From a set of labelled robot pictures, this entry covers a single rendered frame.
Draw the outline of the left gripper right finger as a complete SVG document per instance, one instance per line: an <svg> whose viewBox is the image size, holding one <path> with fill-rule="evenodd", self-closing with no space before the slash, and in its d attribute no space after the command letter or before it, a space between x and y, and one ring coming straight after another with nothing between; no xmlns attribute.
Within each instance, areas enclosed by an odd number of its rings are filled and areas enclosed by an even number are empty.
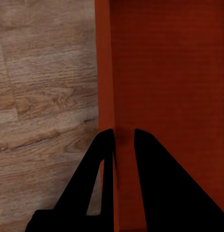
<svg viewBox="0 0 224 232"><path fill-rule="evenodd" d="M151 133L134 149L148 232L224 232L224 212Z"/></svg>

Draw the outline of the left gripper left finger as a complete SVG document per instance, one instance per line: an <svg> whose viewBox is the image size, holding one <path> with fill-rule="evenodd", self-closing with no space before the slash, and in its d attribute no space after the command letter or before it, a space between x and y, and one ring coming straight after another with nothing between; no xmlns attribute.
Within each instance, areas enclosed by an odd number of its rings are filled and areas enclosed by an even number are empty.
<svg viewBox="0 0 224 232"><path fill-rule="evenodd" d="M87 216L103 159L101 213ZM41 232L114 232L112 129L96 135Z"/></svg>

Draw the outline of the storage box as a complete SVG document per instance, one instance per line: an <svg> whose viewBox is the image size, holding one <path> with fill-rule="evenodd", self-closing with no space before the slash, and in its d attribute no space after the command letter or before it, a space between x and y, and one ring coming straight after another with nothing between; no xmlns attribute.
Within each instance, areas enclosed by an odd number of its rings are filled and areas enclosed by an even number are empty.
<svg viewBox="0 0 224 232"><path fill-rule="evenodd" d="M114 232L148 232L135 129L154 135L224 212L224 0L94 1Z"/></svg>

